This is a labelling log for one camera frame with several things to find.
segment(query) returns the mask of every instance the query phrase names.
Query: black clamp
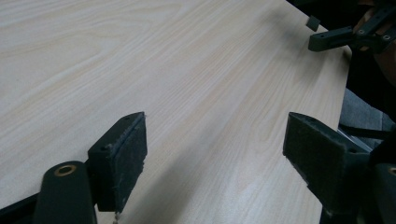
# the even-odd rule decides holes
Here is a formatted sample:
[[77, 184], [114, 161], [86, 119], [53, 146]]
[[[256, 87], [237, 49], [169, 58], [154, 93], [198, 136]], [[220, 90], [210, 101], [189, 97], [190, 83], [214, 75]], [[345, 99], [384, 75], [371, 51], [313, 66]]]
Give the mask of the black clamp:
[[[309, 38], [308, 48], [312, 51], [318, 52], [349, 45], [353, 49], [368, 47], [372, 53], [381, 53], [392, 43], [393, 40], [396, 39], [396, 24], [390, 27], [382, 35], [378, 35], [375, 32], [386, 21], [393, 21], [395, 17], [396, 4], [382, 4], [377, 7], [377, 11], [374, 16], [364, 23], [356, 33], [353, 32], [351, 26], [348, 26], [311, 35]], [[318, 19], [311, 17], [308, 20], [307, 26], [316, 31], [318, 29], [318, 23]]]
[[120, 213], [147, 154], [145, 114], [125, 116], [88, 150], [85, 163], [50, 168], [39, 193], [1, 209], [0, 223], [94, 224], [96, 204], [99, 211]]

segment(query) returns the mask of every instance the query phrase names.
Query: wood laminate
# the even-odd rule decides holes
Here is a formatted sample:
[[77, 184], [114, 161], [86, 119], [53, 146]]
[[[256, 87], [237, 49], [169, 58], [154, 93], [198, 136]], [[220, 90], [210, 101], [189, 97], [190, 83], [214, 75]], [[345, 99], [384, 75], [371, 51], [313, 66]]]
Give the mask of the wood laminate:
[[317, 224], [281, 153], [286, 122], [336, 128], [348, 61], [307, 50], [306, 20], [284, 0], [2, 1], [0, 207], [145, 111], [148, 156], [120, 223]]

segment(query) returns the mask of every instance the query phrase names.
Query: black bracket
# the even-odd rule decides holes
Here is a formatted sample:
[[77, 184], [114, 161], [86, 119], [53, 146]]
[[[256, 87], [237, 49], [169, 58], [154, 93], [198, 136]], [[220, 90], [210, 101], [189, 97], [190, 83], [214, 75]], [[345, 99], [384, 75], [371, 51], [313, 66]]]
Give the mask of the black bracket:
[[290, 113], [283, 154], [323, 205], [320, 224], [395, 223], [396, 131], [368, 152], [317, 119]]
[[378, 35], [375, 32], [380, 25], [395, 16], [396, 5], [385, 4], [356, 33], [353, 33], [352, 27], [348, 26], [311, 35], [308, 49], [323, 51], [349, 45], [353, 49], [368, 47], [372, 53], [381, 53], [396, 39], [396, 25], [393, 25], [382, 35]]
[[117, 121], [88, 151], [88, 160], [50, 168], [41, 190], [0, 210], [0, 223], [96, 223], [93, 209], [122, 212], [148, 153], [143, 112]]

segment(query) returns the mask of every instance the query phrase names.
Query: light wood grain surface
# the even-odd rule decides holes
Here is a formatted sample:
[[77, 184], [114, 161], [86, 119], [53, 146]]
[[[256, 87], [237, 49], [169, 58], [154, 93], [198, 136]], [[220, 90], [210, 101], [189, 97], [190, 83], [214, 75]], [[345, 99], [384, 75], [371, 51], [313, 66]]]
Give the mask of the light wood grain surface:
[[145, 111], [120, 223], [317, 224], [281, 154], [287, 115], [335, 128], [347, 60], [308, 51], [306, 20], [284, 0], [1, 1], [0, 207]]

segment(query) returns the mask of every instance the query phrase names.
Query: wooden table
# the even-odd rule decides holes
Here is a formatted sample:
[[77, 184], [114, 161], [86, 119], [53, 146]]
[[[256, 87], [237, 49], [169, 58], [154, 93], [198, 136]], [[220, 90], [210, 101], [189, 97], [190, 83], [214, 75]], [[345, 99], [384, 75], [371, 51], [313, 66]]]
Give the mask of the wooden table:
[[285, 0], [2, 2], [0, 207], [145, 111], [148, 157], [120, 223], [317, 224], [281, 153], [286, 122], [336, 128], [348, 61], [307, 50], [306, 20]]

